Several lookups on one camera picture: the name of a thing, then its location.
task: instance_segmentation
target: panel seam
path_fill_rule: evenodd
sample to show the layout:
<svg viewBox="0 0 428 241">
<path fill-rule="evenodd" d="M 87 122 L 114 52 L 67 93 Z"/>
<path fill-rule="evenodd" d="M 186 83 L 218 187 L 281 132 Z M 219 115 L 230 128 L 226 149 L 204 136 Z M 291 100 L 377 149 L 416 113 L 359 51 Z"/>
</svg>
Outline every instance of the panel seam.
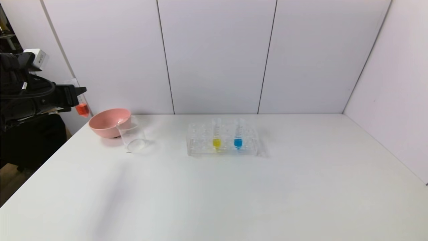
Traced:
<svg viewBox="0 0 428 241">
<path fill-rule="evenodd" d="M 273 19 L 272 19 L 272 28 L 270 30 L 270 38 L 269 38 L 269 45 L 267 46 L 267 55 L 266 55 L 266 63 L 265 63 L 265 71 L 263 72 L 263 81 L 262 81 L 262 89 L 260 90 L 260 99 L 259 99 L 259 107 L 257 108 L 257 114 L 260 111 L 260 103 L 262 102 L 262 93 L 263 93 L 263 85 L 265 84 L 265 76 L 266 76 L 266 67 L 268 66 L 268 58 L 269 58 L 269 50 L 270 50 L 270 43 L 272 41 L 272 32 L 273 32 L 273 24 L 275 23 L 275 15 L 276 15 L 276 6 L 278 5 L 278 0 L 275 2 L 275 10 L 273 11 Z"/>
<path fill-rule="evenodd" d="M 171 93 L 172 112 L 175 114 L 174 99 L 172 98 L 171 80 L 170 80 L 170 78 L 169 78 L 168 60 L 166 59 L 165 40 L 163 39 L 163 30 L 162 30 L 162 21 L 161 21 L 161 12 L 160 12 L 160 10 L 159 10 L 159 2 L 158 2 L 158 0 L 156 0 L 156 6 L 158 7 L 159 26 L 160 26 L 160 35 L 162 36 L 162 46 L 163 46 L 163 53 L 164 53 L 164 55 L 165 55 L 166 73 L 167 73 L 167 75 L 168 75 L 169 92 Z"/>
<path fill-rule="evenodd" d="M 71 68 L 70 62 L 68 61 L 67 55 L 65 54 L 65 51 L 62 48 L 61 42 L 59 41 L 54 25 L 52 24 L 52 20 L 51 20 L 51 17 L 49 16 L 48 9 L 46 8 L 45 2 L 43 0 L 40 0 L 40 4 L 42 5 L 42 9 L 45 12 L 46 19 L 48 20 L 49 26 L 52 30 L 53 36 L 55 37 L 56 43 L 58 44 L 59 50 L 61 51 L 61 54 L 64 57 L 65 63 L 67 64 L 67 67 L 70 70 L 72 77 L 76 78 L 76 75 L 74 74 L 73 69 Z"/>
<path fill-rule="evenodd" d="M 370 52 L 369 52 L 369 54 L 367 56 L 367 59 L 364 62 L 363 68 L 361 69 L 360 75 L 358 76 L 357 81 L 355 82 L 354 88 L 352 89 L 351 94 L 349 95 L 348 101 L 346 102 L 345 107 L 343 108 L 342 114 L 345 114 L 345 109 L 348 106 L 349 101 L 351 100 L 352 94 L 354 93 L 355 88 L 357 87 L 358 81 L 360 81 L 361 75 L 363 74 L 364 69 L 366 67 L 366 64 L 369 61 L 370 55 L 372 54 L 372 51 L 375 48 L 377 39 L 379 38 L 380 32 L 382 31 L 383 24 L 385 23 L 386 17 L 388 16 L 389 9 L 391 8 L 392 1 L 393 0 L 390 0 L 390 2 L 389 2 L 388 8 L 386 9 L 386 12 L 385 12 L 385 16 L 383 17 L 383 20 L 382 20 L 382 24 L 380 25 L 379 31 L 377 32 L 376 38 L 375 38 L 375 40 L 373 42 L 372 48 L 370 49 Z"/>
</svg>

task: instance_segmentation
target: glass beaker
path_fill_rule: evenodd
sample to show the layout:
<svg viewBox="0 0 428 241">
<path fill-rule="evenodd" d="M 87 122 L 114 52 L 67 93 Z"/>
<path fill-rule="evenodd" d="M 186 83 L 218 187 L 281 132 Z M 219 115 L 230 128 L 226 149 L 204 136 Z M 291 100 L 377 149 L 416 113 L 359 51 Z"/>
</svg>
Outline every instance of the glass beaker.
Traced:
<svg viewBox="0 0 428 241">
<path fill-rule="evenodd" d="M 136 116 L 120 120 L 116 128 L 120 132 L 120 136 L 126 149 L 130 152 L 136 152 L 146 146 L 146 136 L 143 127 Z"/>
</svg>

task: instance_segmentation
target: pink bowl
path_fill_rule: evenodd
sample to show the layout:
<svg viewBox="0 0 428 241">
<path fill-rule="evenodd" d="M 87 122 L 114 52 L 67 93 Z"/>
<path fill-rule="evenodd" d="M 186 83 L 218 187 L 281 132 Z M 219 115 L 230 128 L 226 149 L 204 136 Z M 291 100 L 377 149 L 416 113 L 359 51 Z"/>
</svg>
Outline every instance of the pink bowl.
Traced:
<svg viewBox="0 0 428 241">
<path fill-rule="evenodd" d="M 118 121 L 128 118 L 131 112 L 123 108 L 115 108 L 96 114 L 89 120 L 89 127 L 95 134 L 104 138 L 114 138 L 120 136 L 116 128 Z"/>
</svg>

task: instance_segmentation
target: test tube with blue liquid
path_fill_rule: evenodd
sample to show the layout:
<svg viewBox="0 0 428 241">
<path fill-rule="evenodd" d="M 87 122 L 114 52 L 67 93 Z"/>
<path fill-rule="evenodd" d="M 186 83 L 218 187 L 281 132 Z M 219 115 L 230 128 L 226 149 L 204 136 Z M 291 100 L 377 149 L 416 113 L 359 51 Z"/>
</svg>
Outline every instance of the test tube with blue liquid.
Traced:
<svg viewBox="0 0 428 241">
<path fill-rule="evenodd" d="M 234 143 L 236 149 L 239 150 L 242 147 L 242 132 L 243 132 L 243 129 L 244 129 L 244 127 L 243 127 L 243 120 L 241 118 L 238 118 L 235 121 L 235 125 L 236 125 L 236 128 L 235 128 L 235 139 L 234 139 L 233 143 Z"/>
</svg>

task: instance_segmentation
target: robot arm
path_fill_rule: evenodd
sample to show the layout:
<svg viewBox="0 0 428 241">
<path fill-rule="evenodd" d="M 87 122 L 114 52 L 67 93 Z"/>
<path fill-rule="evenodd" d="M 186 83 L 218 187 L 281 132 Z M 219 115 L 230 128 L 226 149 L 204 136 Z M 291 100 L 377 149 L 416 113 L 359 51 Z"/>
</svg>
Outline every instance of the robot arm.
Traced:
<svg viewBox="0 0 428 241">
<path fill-rule="evenodd" d="M 52 114 L 46 112 L 53 108 L 62 108 L 57 112 L 71 111 L 71 107 L 79 104 L 77 96 L 86 92 L 86 87 L 55 84 L 31 75 L 29 71 L 40 71 L 43 59 L 32 52 L 0 54 L 2 131 Z"/>
</svg>

